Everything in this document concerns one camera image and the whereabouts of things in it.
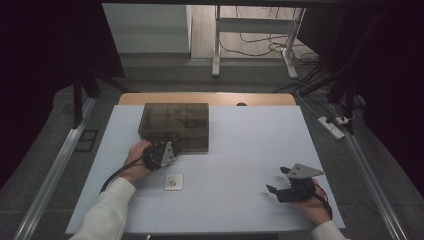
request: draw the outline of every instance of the small card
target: small card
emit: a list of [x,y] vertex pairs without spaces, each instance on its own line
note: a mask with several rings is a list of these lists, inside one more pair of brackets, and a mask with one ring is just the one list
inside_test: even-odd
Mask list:
[[183,189],[183,174],[166,174],[165,191],[179,191]]

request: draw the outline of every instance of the person's right hand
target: person's right hand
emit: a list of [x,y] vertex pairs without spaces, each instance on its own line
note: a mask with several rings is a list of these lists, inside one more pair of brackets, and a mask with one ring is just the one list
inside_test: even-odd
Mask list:
[[[312,178],[314,183],[319,186],[317,180],[315,178]],[[315,193],[320,195],[322,198],[325,197],[324,192],[319,187],[315,187]],[[314,222],[317,226],[328,222],[331,220],[330,215],[327,212],[327,209],[325,208],[324,204],[316,199],[315,197],[311,197],[310,199],[303,201],[303,202],[292,202],[296,207],[299,207],[305,215]]]

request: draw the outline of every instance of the person's arm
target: person's arm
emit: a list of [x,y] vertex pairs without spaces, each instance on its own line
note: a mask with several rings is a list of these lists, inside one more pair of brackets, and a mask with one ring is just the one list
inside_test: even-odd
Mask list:
[[[141,141],[130,149],[125,164],[141,157],[151,144]],[[134,183],[149,170],[140,164],[127,169],[102,192],[71,240],[121,239],[128,213],[128,203],[135,192]]]
[[[316,193],[324,197],[324,192],[321,188],[317,187]],[[313,197],[305,202],[293,202],[292,204],[299,207],[303,213],[317,225],[311,232],[315,240],[347,240],[333,220],[331,220],[324,204],[318,199]]]

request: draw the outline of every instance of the metal frame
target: metal frame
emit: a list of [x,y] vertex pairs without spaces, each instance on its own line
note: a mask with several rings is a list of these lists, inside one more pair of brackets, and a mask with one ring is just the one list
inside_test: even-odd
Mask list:
[[302,21],[304,9],[300,8],[294,20],[287,19],[249,19],[249,18],[221,18],[221,6],[216,6],[215,16],[215,46],[212,61],[212,76],[219,77],[220,65],[220,33],[240,32],[240,33],[272,33],[290,34],[287,45],[283,49],[283,58],[291,79],[297,79],[298,75],[290,58],[293,43],[296,39],[300,23]]
[[85,125],[88,122],[91,110],[95,103],[94,98],[89,98],[84,104],[82,121],[76,129],[71,129],[68,137],[65,140],[62,148],[60,149],[56,159],[53,162],[44,182],[42,183],[40,190],[31,203],[24,219],[22,220],[18,230],[15,233],[13,239],[31,239],[47,204],[50,201],[51,196],[59,182],[63,171],[65,170],[66,164],[77,145],[78,139],[80,138]]
[[[340,115],[339,109],[336,109],[333,104],[330,104],[333,111]],[[392,239],[395,240],[407,240],[408,237],[406,232],[400,223],[399,218],[396,215],[389,199],[378,183],[375,173],[372,170],[372,167],[368,163],[366,155],[362,152],[361,146],[356,140],[353,134],[345,129],[344,134],[346,136],[347,145],[353,155],[356,164],[358,165],[358,170],[364,178],[365,183],[367,184],[368,190],[371,193],[372,198],[374,199],[375,204],[380,210],[380,214],[386,224],[387,229],[389,230]]]

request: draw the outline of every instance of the person's left hand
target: person's left hand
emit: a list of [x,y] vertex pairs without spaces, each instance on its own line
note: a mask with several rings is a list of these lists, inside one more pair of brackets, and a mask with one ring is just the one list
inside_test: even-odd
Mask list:
[[[130,152],[128,153],[127,160],[125,160],[124,166],[134,161],[135,159],[141,157],[143,155],[143,151],[146,148],[151,147],[152,144],[146,140],[142,140],[137,143],[133,147],[130,148]],[[125,170],[119,176],[125,178],[130,183],[134,184],[138,179],[144,177],[150,170],[144,166],[142,160],[137,162],[133,167]]]

